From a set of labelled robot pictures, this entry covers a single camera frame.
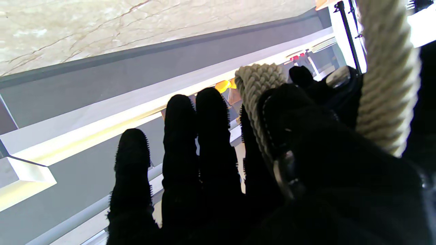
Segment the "braided rope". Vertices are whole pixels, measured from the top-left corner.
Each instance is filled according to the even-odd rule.
[[[418,50],[410,42],[410,26],[401,0],[359,3],[368,51],[356,131],[390,154],[400,157],[410,133],[420,86]],[[286,82],[276,65],[241,67],[236,85],[265,159],[271,156],[256,110],[261,94]]]
[[[267,147],[269,136],[266,132],[262,131],[257,104],[260,96],[265,91],[279,87],[286,83],[286,80],[286,76],[282,73],[282,68],[275,64],[244,66],[235,73],[236,88],[241,95],[259,149],[262,152],[263,159],[268,160],[270,163],[272,162],[272,157]]]
[[[356,131],[400,157],[420,86],[419,51],[410,42],[404,1],[359,1],[368,51]]]

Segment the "marble wall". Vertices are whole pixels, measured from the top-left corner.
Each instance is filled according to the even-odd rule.
[[[298,16],[314,0],[0,0],[0,76]]]

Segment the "gray panel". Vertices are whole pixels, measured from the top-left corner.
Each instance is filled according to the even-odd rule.
[[[3,102],[3,98],[0,95],[0,135],[16,130],[14,119],[9,113],[9,109]]]
[[[162,117],[138,127],[147,135],[152,161],[164,158]],[[57,184],[0,212],[0,244],[29,242],[110,193],[118,135],[50,166]]]
[[[310,10],[299,17],[7,76],[1,78],[0,93],[17,125],[24,127],[322,29],[318,13]]]

